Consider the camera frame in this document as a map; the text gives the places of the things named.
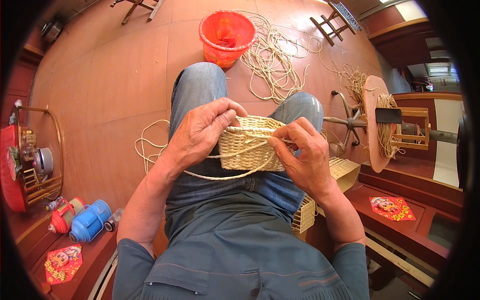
knee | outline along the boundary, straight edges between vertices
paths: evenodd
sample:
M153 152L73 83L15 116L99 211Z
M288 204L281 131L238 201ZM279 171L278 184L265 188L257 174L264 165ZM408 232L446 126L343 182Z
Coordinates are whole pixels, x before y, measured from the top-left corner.
M286 102L289 108L296 107L303 110L308 114L321 113L323 116L323 108L320 101L317 100L312 94L307 92L298 92L290 96Z
M183 70L183 76L212 79L212 78L225 78L223 70L214 63L211 62L198 62L185 68Z

man's left hand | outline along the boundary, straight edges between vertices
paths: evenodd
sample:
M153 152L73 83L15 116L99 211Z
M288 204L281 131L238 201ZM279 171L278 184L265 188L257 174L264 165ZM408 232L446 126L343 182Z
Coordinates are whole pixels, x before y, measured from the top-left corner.
M183 118L162 157L168 157L178 173L198 164L212 152L225 128L240 126L236 116L246 117L247 111L225 97L192 109Z

shirt pocket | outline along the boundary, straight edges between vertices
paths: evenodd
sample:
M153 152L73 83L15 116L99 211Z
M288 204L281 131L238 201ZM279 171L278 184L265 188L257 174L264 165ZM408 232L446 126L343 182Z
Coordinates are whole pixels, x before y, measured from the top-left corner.
M144 283L163 283L206 295L213 248L201 241L183 241L156 260Z

hand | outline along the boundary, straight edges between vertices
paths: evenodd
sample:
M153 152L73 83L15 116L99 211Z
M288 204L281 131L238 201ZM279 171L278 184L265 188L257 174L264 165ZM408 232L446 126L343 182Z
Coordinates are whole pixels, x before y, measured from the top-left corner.
M192 109L175 131L162 158L168 158L178 173L198 164L210 154L225 128L240 126L235 116L246 117L247 111L225 97Z
M300 149L301 154L295 157L280 138L292 140L291 147ZM328 143L306 118L275 130L268 143L293 183L311 197L321 201L336 186L328 165Z

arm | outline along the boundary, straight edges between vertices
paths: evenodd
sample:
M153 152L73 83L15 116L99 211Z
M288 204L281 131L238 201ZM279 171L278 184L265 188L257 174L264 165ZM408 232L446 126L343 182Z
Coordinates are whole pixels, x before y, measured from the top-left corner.
M292 148L300 149L293 156L280 140L292 140ZM330 175L328 143L306 118L277 129L268 140L293 183L307 192L325 211L328 231L335 242L335 251L349 243L365 245L365 232L357 211Z
M173 181L189 166L204 160L229 125L240 126L235 116L246 117L238 103L220 98L188 112L172 136L165 153L144 177L130 198L119 223L117 243L131 239L153 256L153 239Z

